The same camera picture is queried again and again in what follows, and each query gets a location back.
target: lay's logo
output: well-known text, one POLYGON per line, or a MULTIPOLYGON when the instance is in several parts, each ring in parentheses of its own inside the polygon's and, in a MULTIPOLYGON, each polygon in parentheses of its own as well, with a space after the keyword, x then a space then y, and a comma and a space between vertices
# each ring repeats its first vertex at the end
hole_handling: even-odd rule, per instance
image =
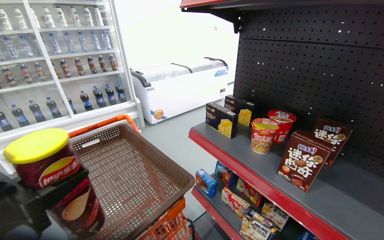
POLYGON ((58 180, 76 173, 78 169, 79 162, 75 156, 62 158, 44 170, 39 178, 39 185, 41 187, 51 185, 58 180))

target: brown cookie box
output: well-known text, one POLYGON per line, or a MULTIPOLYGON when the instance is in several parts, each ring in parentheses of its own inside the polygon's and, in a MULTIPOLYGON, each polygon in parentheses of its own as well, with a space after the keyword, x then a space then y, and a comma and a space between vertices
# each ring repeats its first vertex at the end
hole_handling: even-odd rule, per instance
POLYGON ((334 146, 304 131, 291 135, 278 175, 307 192, 334 146))
POLYGON ((317 119, 314 129, 312 130, 314 137, 322 139, 335 146, 326 160, 325 165, 331 166, 333 164, 351 133, 352 127, 348 125, 335 122, 326 116, 317 119))

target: snack box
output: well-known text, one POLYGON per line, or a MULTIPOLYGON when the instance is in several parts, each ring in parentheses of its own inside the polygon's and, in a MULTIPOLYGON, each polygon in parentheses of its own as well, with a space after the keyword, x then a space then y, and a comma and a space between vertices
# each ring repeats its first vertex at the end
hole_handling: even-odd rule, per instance
POLYGON ((234 113, 238 114, 238 123, 250 126, 253 117, 255 104, 248 102, 233 95, 227 95, 224 99, 224 107, 229 108, 234 113))
POLYGON ((334 146, 304 131, 291 135, 278 175, 307 192, 334 146))
POLYGON ((221 191, 221 200, 241 218, 244 217, 245 212, 250 208, 248 202, 234 194, 227 187, 224 187, 221 191))
POLYGON ((246 240, 270 240, 278 228, 268 218, 265 218, 254 210, 249 210, 242 218, 239 234, 246 240))
POLYGON ((263 196, 242 179, 238 179, 238 182, 236 183, 236 190, 247 196, 247 198, 249 198, 251 202, 257 206, 259 206, 262 202, 263 196))
POLYGON ((325 162, 325 165, 331 166, 351 135, 352 128, 350 126, 337 123, 326 116, 322 116, 317 119, 312 132, 315 134, 314 136, 316 138, 322 139, 327 143, 334 145, 332 153, 325 162))
POLYGON ((197 184, 209 198, 216 195, 217 182, 206 171, 204 171, 204 169, 196 171, 195 184, 197 184))
POLYGON ((286 212, 281 210, 278 206, 276 206, 273 202, 266 199, 265 204, 262 208, 262 215, 270 219, 281 231, 290 217, 286 212))
POLYGON ((215 102, 209 102, 206 106, 205 122, 228 138, 236 136, 238 114, 228 108, 224 108, 215 102))
POLYGON ((220 180, 228 187, 231 187, 235 184, 236 174, 229 170, 223 163, 217 161, 216 169, 214 170, 214 174, 220 178, 220 180))

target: cart handle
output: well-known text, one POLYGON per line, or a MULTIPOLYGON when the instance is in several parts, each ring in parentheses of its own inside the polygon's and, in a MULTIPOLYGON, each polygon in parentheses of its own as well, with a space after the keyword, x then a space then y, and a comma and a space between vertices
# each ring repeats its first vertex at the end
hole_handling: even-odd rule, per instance
POLYGON ((128 115, 117 115, 116 117, 109 118, 109 119, 104 120, 104 121, 102 121, 100 123, 95 123, 95 124, 90 125, 88 127, 84 127, 84 128, 78 129, 76 131, 70 132, 69 133, 69 138, 73 138, 73 137, 79 136, 81 134, 84 134, 86 132, 92 131, 94 129, 98 129, 98 128, 104 127, 106 125, 109 125, 111 123, 115 123, 115 122, 122 121, 122 120, 127 120, 128 123, 131 125, 131 127, 140 135, 140 130, 134 124, 134 121, 131 119, 130 116, 128 116, 128 115))

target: black pegboard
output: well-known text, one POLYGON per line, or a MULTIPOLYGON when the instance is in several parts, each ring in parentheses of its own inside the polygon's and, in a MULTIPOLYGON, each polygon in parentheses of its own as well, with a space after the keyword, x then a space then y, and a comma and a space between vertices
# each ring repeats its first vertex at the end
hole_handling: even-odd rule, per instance
POLYGON ((311 129, 356 125, 344 157, 384 177, 384 6, 244 12, 234 94, 311 129))

